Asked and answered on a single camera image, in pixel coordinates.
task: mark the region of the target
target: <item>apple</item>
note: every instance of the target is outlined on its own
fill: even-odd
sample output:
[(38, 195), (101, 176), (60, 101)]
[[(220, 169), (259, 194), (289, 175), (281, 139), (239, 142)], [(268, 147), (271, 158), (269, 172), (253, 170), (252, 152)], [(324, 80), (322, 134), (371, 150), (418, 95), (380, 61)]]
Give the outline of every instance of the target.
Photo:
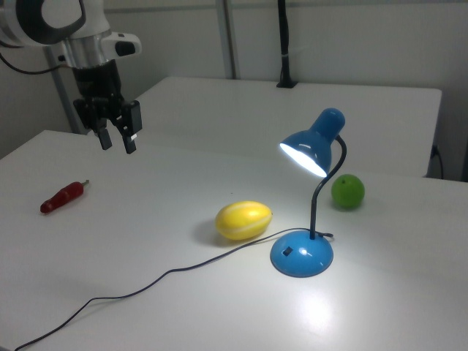
[(342, 208), (356, 208), (364, 198), (363, 182), (352, 174), (339, 176), (331, 187), (331, 197)]

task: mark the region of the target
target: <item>blue desk lamp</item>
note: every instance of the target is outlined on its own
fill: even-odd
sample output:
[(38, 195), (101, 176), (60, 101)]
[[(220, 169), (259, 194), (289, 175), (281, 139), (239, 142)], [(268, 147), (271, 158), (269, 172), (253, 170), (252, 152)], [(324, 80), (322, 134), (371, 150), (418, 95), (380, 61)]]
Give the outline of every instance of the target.
[[(299, 165), (324, 178), (312, 196), (310, 231), (299, 230), (286, 234), (271, 248), (271, 262), (278, 271), (288, 276), (315, 276), (327, 269), (333, 260), (333, 250), (324, 238), (325, 234), (315, 231), (315, 219), (318, 194), (343, 165), (346, 157), (346, 144), (339, 136), (343, 126), (343, 114), (336, 108), (328, 108), (320, 114), (309, 130), (295, 133), (279, 144)], [(341, 146), (341, 157), (329, 172), (331, 143), (334, 140)]]

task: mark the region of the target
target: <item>white wall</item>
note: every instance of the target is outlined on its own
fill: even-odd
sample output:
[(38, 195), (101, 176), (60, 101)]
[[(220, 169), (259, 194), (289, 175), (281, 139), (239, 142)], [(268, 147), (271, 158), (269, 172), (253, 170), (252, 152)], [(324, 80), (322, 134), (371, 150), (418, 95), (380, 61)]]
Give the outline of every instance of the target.
[[(39, 48), (0, 48), (14, 66), (24, 70), (48, 68)], [(50, 73), (22, 75), (0, 62), (0, 158), (44, 129), (70, 132), (70, 125)]]
[(134, 99), (162, 78), (226, 78), (222, 39), (215, 6), (190, 10), (156, 8), (108, 12), (113, 31), (137, 35), (139, 56), (117, 61), (122, 94)]
[[(255, 2), (267, 5), (242, 4)], [(279, 79), (279, 25), (271, 2), (234, 1), (241, 79)], [(467, 3), (295, 5), (287, 16), (296, 80), (441, 89), (435, 142), (446, 178), (460, 179), (468, 137)]]
[[(458, 180), (468, 135), (468, 3), (457, 2), (287, 1), (292, 76), (313, 83), (441, 89), (435, 142), (446, 178)], [(134, 99), (167, 76), (228, 78), (222, 3), (106, 0), (112, 30), (136, 34), (143, 44), (140, 56), (118, 62), (124, 97)], [(239, 77), (278, 80), (276, 0), (228, 3)], [(71, 74), (62, 77), (70, 100), (78, 97)], [(438, 172), (433, 162), (431, 174)]]

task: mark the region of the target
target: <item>tabletop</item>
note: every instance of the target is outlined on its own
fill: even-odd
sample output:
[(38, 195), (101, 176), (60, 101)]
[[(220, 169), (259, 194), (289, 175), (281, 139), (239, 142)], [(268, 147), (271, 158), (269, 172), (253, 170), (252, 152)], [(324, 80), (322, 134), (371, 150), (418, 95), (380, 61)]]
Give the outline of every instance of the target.
[[(281, 160), (277, 143), (334, 107), (346, 118), (340, 134), (349, 165), (421, 177), (441, 96), (428, 88), (299, 83), (282, 89), (275, 82), (169, 77), (137, 98), (143, 129), (136, 143)], [(123, 148), (116, 128), (108, 129), (114, 147)]]
[[(366, 187), (360, 208), (335, 207), (330, 184), (319, 196), (317, 229), (335, 235), (319, 276), (279, 273), (268, 240), (92, 304), (28, 350), (465, 350), (466, 184), (355, 174)], [(85, 179), (84, 196), (39, 213)], [(237, 247), (214, 229), (228, 203), (271, 208), (261, 237), (307, 227), (317, 183), (271, 159), (143, 142), (126, 155), (43, 132), (0, 160), (0, 345), (13, 350), (90, 298), (134, 292)]]

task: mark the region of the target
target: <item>lamp switch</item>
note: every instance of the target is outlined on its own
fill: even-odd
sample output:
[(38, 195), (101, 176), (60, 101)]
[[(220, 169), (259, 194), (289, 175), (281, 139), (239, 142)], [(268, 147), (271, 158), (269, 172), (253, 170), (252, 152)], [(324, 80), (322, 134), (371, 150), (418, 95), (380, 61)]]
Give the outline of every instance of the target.
[(284, 251), (283, 251), (283, 255), (284, 256), (289, 256), (289, 254), (293, 252), (293, 249), (291, 249), (291, 246), (288, 246)]

